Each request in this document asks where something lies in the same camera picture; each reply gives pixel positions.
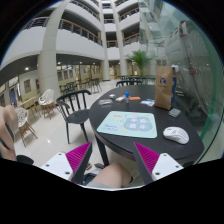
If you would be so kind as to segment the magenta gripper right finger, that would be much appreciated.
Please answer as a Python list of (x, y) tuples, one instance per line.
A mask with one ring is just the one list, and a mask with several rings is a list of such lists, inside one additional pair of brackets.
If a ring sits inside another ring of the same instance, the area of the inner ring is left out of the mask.
[(152, 183), (182, 169), (182, 166), (169, 154), (158, 154), (135, 142), (134, 157), (145, 184)]

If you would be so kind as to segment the person's left hand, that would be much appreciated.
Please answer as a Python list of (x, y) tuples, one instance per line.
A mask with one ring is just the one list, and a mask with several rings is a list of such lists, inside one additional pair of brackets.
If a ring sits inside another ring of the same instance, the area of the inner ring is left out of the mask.
[(12, 105), (0, 106), (0, 155), (16, 161), (14, 134), (18, 128), (18, 117)]

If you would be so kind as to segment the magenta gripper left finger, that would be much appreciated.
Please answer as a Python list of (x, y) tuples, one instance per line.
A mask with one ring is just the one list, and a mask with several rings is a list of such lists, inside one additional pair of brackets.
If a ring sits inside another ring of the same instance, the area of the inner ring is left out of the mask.
[(68, 153), (58, 152), (41, 168), (75, 184), (80, 184), (92, 153), (92, 143), (88, 142)]

